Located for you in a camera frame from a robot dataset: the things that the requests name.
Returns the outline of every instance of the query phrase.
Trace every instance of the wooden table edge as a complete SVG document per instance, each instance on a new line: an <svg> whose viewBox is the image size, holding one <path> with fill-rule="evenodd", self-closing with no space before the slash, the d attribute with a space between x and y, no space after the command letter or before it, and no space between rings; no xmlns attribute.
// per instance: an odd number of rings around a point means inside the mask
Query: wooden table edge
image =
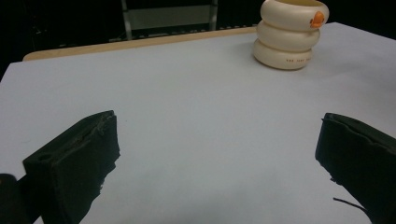
<svg viewBox="0 0 396 224"><path fill-rule="evenodd" d="M246 28L193 33L186 35L169 35L163 37L152 37L147 39L89 45L89 46L74 47L68 49L48 49L48 50L31 52L25 55L23 60L32 61L32 60L57 58L57 57L72 56L72 55L87 54L87 53L105 52L105 51L111 51L117 49L133 49L133 48L141 48L146 46L220 37L226 35L243 35L243 34L250 34L255 32L256 32L256 27L246 27Z"/></svg>

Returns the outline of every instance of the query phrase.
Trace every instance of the stacked rings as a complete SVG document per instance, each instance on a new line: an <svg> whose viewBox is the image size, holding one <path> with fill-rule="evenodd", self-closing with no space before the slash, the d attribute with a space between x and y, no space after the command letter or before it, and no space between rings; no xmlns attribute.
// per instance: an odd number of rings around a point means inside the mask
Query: stacked rings
<svg viewBox="0 0 396 224"><path fill-rule="evenodd" d="M311 59L329 9L316 0L266 0L261 15L253 55L275 68L298 69Z"/></svg>

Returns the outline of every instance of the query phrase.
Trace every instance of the white table surface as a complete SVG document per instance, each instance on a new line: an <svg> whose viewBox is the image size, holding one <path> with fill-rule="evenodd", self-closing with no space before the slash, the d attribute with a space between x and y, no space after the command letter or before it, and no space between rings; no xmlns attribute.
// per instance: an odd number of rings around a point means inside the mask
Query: white table surface
<svg viewBox="0 0 396 224"><path fill-rule="evenodd" d="M370 223L315 160L326 112L396 136L396 42L339 23L280 71L255 34L13 63L0 83L0 172L114 110L120 158L81 223Z"/></svg>

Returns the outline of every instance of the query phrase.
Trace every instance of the dark background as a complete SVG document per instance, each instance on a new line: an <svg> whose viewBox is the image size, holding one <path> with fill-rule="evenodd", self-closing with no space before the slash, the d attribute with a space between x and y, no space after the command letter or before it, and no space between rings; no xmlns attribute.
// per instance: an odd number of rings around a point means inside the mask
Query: dark background
<svg viewBox="0 0 396 224"><path fill-rule="evenodd" d="M211 0L127 0L129 9L198 6ZM262 0L219 0L217 29L252 26ZM322 0L337 21L396 39L390 0ZM0 0L0 79L10 63L43 49L69 48L125 37L120 0Z"/></svg>

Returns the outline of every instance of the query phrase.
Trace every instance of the ring stack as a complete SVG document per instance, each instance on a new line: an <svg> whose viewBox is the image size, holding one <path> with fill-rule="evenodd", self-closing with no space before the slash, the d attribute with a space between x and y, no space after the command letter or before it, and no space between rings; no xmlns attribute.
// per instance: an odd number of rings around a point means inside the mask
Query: ring stack
<svg viewBox="0 0 396 224"><path fill-rule="evenodd" d="M261 15L254 57L268 66L292 70L311 60L318 28L329 18L329 9L316 0L265 0Z"/></svg>

